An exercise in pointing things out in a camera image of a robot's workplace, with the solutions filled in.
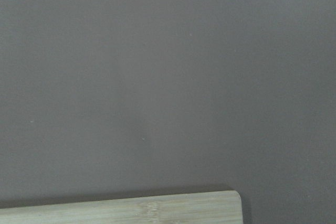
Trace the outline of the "wooden cutting board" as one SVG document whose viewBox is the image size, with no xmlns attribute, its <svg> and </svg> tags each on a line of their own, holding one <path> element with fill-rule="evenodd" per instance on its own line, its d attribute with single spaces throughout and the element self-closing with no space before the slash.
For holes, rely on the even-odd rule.
<svg viewBox="0 0 336 224">
<path fill-rule="evenodd" d="M 1 223 L 243 223 L 234 190 L 1 209 Z"/>
</svg>

